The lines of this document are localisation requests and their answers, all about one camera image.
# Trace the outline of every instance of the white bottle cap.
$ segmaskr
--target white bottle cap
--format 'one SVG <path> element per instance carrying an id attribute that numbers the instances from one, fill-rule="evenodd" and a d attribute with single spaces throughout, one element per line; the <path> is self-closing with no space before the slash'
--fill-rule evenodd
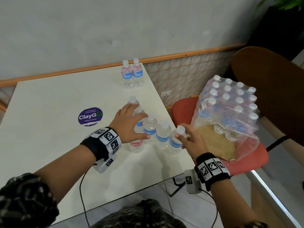
<path id="1" fill-rule="evenodd" d="M 135 96 L 130 96 L 130 98 L 129 98 L 130 103 L 134 104 L 136 101 L 137 101 L 137 99 Z"/>
<path id="2" fill-rule="evenodd" d="M 257 109 L 257 105 L 254 104 L 254 103 L 250 103 L 250 104 L 249 104 L 249 108 L 250 108 L 251 110 L 256 110 L 256 109 Z"/>
<path id="3" fill-rule="evenodd" d="M 210 90 L 210 94 L 212 96 L 216 96 L 217 95 L 217 91 L 215 89 Z"/>
<path id="4" fill-rule="evenodd" d="M 222 98 L 223 98 L 224 100 L 229 100 L 230 95 L 229 95 L 229 94 L 223 94 Z"/>
<path id="5" fill-rule="evenodd" d="M 237 87 L 238 87 L 238 88 L 242 88 L 243 86 L 244 86 L 244 83 L 242 83 L 242 82 L 238 82 L 238 83 L 237 83 Z"/>
<path id="6" fill-rule="evenodd" d="M 219 87 L 219 83 L 216 82 L 216 81 L 214 81 L 214 82 L 212 83 L 212 86 L 213 86 L 214 88 L 218 88 L 218 87 Z"/>
<path id="7" fill-rule="evenodd" d="M 139 113 L 141 113 L 141 112 L 142 112 L 141 106 L 137 107 L 137 108 L 134 110 L 134 113 L 136 113 L 136 114 L 139 114 Z"/>
<path id="8" fill-rule="evenodd" d="M 250 114 L 249 114 L 249 118 L 250 118 L 250 119 L 253 119 L 253 120 L 256 120 L 256 119 L 259 118 L 259 116 L 258 116 L 256 113 L 250 113 Z"/>
<path id="9" fill-rule="evenodd" d="M 224 90 L 225 90 L 226 92 L 229 92 L 229 91 L 231 90 L 231 86 L 225 86 L 225 87 L 224 87 Z"/>
<path id="10" fill-rule="evenodd" d="M 235 101 L 238 103 L 238 104 L 242 104 L 244 102 L 244 99 L 242 99 L 241 97 L 237 97 L 235 99 Z"/>
<path id="11" fill-rule="evenodd" d="M 237 105 L 236 107 L 234 107 L 235 111 L 238 111 L 239 113 L 241 113 L 243 111 L 243 107 Z"/>
<path id="12" fill-rule="evenodd" d="M 244 94 L 244 91 L 242 91 L 242 90 L 237 90 L 237 94 L 238 94 L 239 96 L 242 96 L 242 95 Z"/>
<path id="13" fill-rule="evenodd" d="M 214 105 L 216 103 L 216 100 L 214 98 L 209 98 L 208 103 Z"/>
<path id="14" fill-rule="evenodd" d="M 249 87 L 248 92 L 251 93 L 251 94 L 254 94 L 256 92 L 256 88 Z"/>
<path id="15" fill-rule="evenodd" d="M 221 79 L 221 77 L 218 76 L 218 75 L 215 75 L 213 78 L 214 78 L 216 81 L 219 81 L 219 80 Z"/>
<path id="16" fill-rule="evenodd" d="M 163 122 L 161 123 L 161 127 L 163 127 L 164 129 L 169 127 L 169 122 Z"/>
<path id="17" fill-rule="evenodd" d="M 232 83 L 232 80 L 230 78 L 227 78 L 225 81 L 228 85 L 230 85 Z"/>
<path id="18" fill-rule="evenodd" d="M 176 128 L 176 130 L 175 130 L 175 133 L 176 134 L 184 134 L 185 133 L 185 131 L 186 131 L 186 129 L 185 129 L 185 127 L 184 126 L 178 126 L 177 128 Z"/>
<path id="19" fill-rule="evenodd" d="M 256 101 L 257 100 L 257 97 L 255 95 L 250 95 L 249 96 L 249 100 L 250 101 Z"/>
<path id="20" fill-rule="evenodd" d="M 151 122 L 151 121 L 153 121 L 154 119 L 155 119 L 154 114 L 149 114 L 148 117 L 147 117 L 147 121 L 148 121 L 148 122 Z"/>

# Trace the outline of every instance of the chair seat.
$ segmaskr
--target chair seat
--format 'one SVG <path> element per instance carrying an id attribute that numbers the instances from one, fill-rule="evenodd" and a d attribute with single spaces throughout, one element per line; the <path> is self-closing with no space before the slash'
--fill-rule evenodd
<path id="1" fill-rule="evenodd" d="M 198 97 L 184 98 L 173 104 L 172 120 L 175 126 L 186 123 L 190 124 Z M 268 161 L 268 153 L 263 144 L 259 144 L 255 151 L 238 161 L 225 161 L 223 164 L 227 167 L 231 176 L 242 174 L 250 170 L 261 168 Z"/>

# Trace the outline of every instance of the blue bottle label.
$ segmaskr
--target blue bottle label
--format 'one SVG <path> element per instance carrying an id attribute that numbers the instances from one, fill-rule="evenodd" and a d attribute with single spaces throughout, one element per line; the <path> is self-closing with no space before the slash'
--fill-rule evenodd
<path id="1" fill-rule="evenodd" d="M 133 76 L 134 77 L 141 77 L 143 74 L 142 74 L 142 70 L 141 71 L 138 71 L 138 72 L 136 72 L 136 71 L 133 71 Z"/>
<path id="2" fill-rule="evenodd" d="M 143 126 L 143 125 L 142 125 L 142 122 L 138 122 L 138 123 L 136 123 L 136 125 L 137 125 L 138 127 Z"/>
<path id="3" fill-rule="evenodd" d="M 121 74 L 123 75 L 123 78 L 124 79 L 130 79 L 132 78 L 132 71 L 130 73 L 122 73 Z"/>
<path id="4" fill-rule="evenodd" d="M 146 129 L 144 129 L 143 132 L 146 133 L 146 134 L 149 134 L 149 135 L 153 135 L 153 134 L 156 133 L 156 129 L 155 130 L 146 130 Z"/>
<path id="5" fill-rule="evenodd" d="M 162 137 L 159 137 L 157 134 L 156 134 L 156 138 L 158 141 L 160 142 L 166 142 L 169 140 L 170 136 L 169 137 L 166 137 L 166 138 L 162 138 Z"/>
<path id="6" fill-rule="evenodd" d="M 181 146 L 182 146 L 181 143 L 177 143 L 177 142 L 173 141 L 173 138 L 171 136 L 169 138 L 169 142 L 170 142 L 170 145 L 173 146 L 174 148 L 181 148 Z"/>

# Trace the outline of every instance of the left hand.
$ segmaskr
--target left hand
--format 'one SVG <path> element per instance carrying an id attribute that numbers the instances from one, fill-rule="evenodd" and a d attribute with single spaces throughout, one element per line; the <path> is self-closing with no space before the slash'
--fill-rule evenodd
<path id="1" fill-rule="evenodd" d="M 114 129 L 120 137 L 122 143 L 128 143 L 136 140 L 150 139 L 150 135 L 145 133 L 135 133 L 134 127 L 141 119 L 147 118 L 147 114 L 138 114 L 133 117 L 134 110 L 139 107 L 138 104 L 127 104 L 120 109 L 109 127 Z"/>

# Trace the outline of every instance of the tiled wall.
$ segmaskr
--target tiled wall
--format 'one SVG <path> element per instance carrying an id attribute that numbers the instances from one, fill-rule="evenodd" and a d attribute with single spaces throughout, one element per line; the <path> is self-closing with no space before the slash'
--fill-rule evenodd
<path id="1" fill-rule="evenodd" d="M 159 96 L 161 92 L 171 91 L 169 96 L 161 97 L 165 106 L 200 94 L 206 82 L 214 75 L 222 75 L 229 66 L 237 50 L 183 57 L 145 64 Z"/>

